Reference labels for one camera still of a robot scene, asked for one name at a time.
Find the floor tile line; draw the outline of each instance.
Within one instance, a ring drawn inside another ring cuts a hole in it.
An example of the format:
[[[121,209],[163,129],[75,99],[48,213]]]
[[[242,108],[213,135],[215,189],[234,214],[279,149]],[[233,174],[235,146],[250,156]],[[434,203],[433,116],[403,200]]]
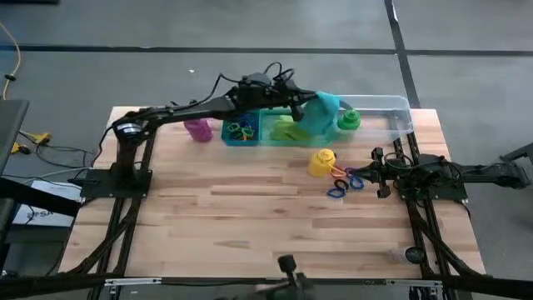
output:
[[[412,108],[420,108],[420,100],[418,99],[418,94],[415,88],[415,81],[411,73],[411,66],[409,65],[409,58],[406,54],[406,46],[403,42],[403,37],[401,36],[400,24],[398,23],[396,17],[396,10],[394,8],[394,2],[392,0],[384,0],[386,15],[389,19],[389,24],[391,26],[392,39],[394,40],[394,45],[396,46],[398,62],[400,64],[401,78],[403,79],[403,84],[406,88],[407,99],[409,99],[409,105]]]

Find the blue plastic container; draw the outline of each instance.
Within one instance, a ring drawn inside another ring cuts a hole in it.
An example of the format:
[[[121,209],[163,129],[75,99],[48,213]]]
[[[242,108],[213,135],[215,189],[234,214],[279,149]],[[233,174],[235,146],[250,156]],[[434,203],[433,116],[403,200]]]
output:
[[[261,118],[261,115],[259,112],[247,112],[239,116],[237,119],[238,121],[235,121],[235,122],[224,121],[222,123],[222,140],[227,146],[232,146],[232,147],[257,146],[262,136],[261,130],[259,128],[260,123],[261,123],[260,118]],[[231,133],[227,129],[227,127],[230,126],[230,124],[232,123],[239,123],[241,127],[249,126],[254,132],[253,137],[247,139],[246,141],[232,139]]]

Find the green object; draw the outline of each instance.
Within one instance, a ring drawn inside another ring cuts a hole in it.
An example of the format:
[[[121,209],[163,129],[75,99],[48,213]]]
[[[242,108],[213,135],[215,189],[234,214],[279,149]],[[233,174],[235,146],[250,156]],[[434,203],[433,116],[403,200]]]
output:
[[[355,109],[345,111],[336,125],[342,130],[356,130],[361,125],[361,115]]]
[[[242,135],[248,137],[248,138],[252,138],[253,137],[253,129],[251,128],[248,128],[248,127],[245,127],[242,129]]]
[[[241,129],[241,126],[237,122],[233,122],[227,126],[227,131],[230,133],[234,133],[235,131]]]
[[[275,141],[309,141],[312,136],[300,129],[291,116],[280,116],[279,120],[274,122],[270,138]]]

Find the yellow cup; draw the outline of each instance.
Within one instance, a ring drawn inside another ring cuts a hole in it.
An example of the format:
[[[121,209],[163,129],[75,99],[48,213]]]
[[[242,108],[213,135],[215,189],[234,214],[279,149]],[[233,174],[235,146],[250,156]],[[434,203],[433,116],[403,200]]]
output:
[[[331,166],[335,165],[335,153],[330,149],[321,149],[311,156],[307,172],[314,177],[324,177],[331,171]]]

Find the gray floor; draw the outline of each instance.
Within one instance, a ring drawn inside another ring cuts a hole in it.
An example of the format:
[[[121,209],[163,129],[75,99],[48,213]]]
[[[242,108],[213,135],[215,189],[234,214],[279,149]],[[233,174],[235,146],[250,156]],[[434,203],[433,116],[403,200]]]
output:
[[[407,49],[533,50],[533,6],[528,1],[402,0],[395,5]],[[385,6],[372,0],[62,0],[59,6],[0,5],[0,21],[24,44],[394,48]],[[7,40],[0,35],[2,43]],[[306,88],[406,96],[396,55],[37,51],[23,57],[10,98],[31,101],[24,128],[50,131],[54,142],[86,149],[96,148],[114,105],[200,98],[219,72],[238,78],[273,60],[295,68],[295,79]],[[0,70],[9,70],[14,58],[13,52],[0,52]],[[533,142],[528,130],[533,126],[533,57],[408,58],[420,104],[437,109],[455,161],[490,163]],[[50,158],[80,163],[79,157],[50,153]],[[6,173],[54,170],[34,157],[16,156]],[[487,272],[533,280],[531,189],[470,185],[468,191]],[[60,242],[16,246],[8,266],[22,274],[44,273],[61,246]],[[37,251],[44,253],[42,259],[36,258]],[[128,290],[123,298],[213,298],[232,291],[145,288],[137,293]],[[84,293],[45,298],[79,298]],[[360,298],[406,299],[403,291],[385,288],[319,290],[325,299],[348,299],[351,293]]]

